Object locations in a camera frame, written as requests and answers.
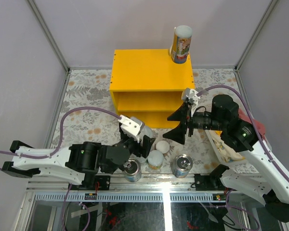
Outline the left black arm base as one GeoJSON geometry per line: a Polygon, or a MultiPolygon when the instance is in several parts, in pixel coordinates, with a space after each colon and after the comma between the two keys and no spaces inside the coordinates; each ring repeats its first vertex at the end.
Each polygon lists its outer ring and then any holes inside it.
{"type": "Polygon", "coordinates": [[[81,190],[108,191],[110,188],[110,176],[86,175],[79,188],[81,190]]]}

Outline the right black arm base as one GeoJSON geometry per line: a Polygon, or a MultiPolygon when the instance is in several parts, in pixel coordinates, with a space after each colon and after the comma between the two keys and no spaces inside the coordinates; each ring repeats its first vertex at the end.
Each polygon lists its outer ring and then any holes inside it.
{"type": "Polygon", "coordinates": [[[223,191],[225,186],[220,178],[222,174],[230,168],[219,164],[210,174],[194,174],[194,181],[197,191],[223,191]]]}

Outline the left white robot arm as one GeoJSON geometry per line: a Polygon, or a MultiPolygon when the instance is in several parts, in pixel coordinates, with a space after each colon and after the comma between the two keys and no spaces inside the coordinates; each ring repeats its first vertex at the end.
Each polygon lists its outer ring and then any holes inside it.
{"type": "Polygon", "coordinates": [[[1,170],[13,177],[54,177],[86,190],[96,184],[98,172],[113,174],[117,169],[124,171],[133,154],[147,157],[155,141],[152,131],[145,126],[136,141],[120,130],[120,141],[113,145],[102,145],[86,141],[73,144],[54,152],[53,149],[34,149],[20,141],[14,141],[12,161],[4,162],[1,170]]]}

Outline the tall can with plastic lid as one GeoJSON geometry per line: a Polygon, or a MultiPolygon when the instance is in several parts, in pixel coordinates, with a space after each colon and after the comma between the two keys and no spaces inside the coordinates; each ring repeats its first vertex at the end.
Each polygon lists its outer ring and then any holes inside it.
{"type": "Polygon", "coordinates": [[[169,49],[169,55],[176,64],[186,62],[192,38],[192,28],[180,25],[174,28],[173,43],[169,49]]]}

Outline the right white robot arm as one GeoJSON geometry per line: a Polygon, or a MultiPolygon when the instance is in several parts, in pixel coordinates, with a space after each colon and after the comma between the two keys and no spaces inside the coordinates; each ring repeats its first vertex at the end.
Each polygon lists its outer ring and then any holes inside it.
{"type": "Polygon", "coordinates": [[[267,146],[257,137],[253,125],[239,118],[239,106],[232,97],[221,94],[213,97],[211,111],[191,112],[188,99],[167,120],[179,125],[163,137],[180,144],[195,129],[221,131],[224,143],[252,164],[264,182],[241,176],[225,165],[218,165],[210,174],[210,185],[216,190],[234,189],[258,201],[274,218],[289,222],[289,172],[274,158],[267,146]]]}

